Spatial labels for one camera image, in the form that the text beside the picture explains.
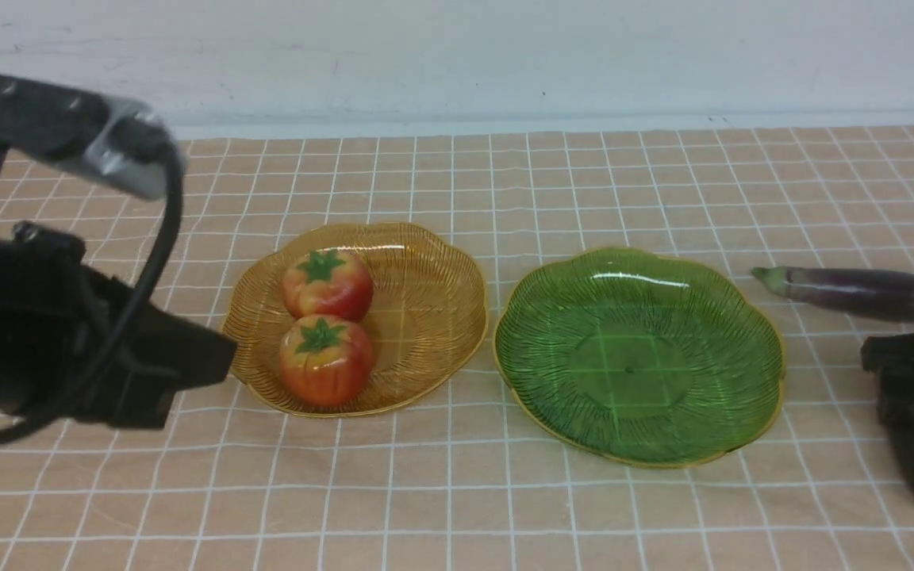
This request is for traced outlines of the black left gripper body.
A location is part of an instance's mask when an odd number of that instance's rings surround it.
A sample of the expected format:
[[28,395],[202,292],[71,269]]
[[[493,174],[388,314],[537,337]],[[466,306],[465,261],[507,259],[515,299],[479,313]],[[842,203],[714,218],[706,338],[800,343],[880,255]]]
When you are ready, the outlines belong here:
[[62,393],[129,302],[130,286],[84,255],[83,239],[39,224],[0,238],[0,412],[24,416]]

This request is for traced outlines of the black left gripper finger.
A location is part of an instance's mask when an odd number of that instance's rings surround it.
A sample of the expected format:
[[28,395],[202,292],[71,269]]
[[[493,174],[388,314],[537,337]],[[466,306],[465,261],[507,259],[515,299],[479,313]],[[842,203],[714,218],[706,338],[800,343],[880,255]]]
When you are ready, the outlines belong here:
[[136,322],[136,371],[169,393],[224,382],[236,351],[225,334],[155,306]]

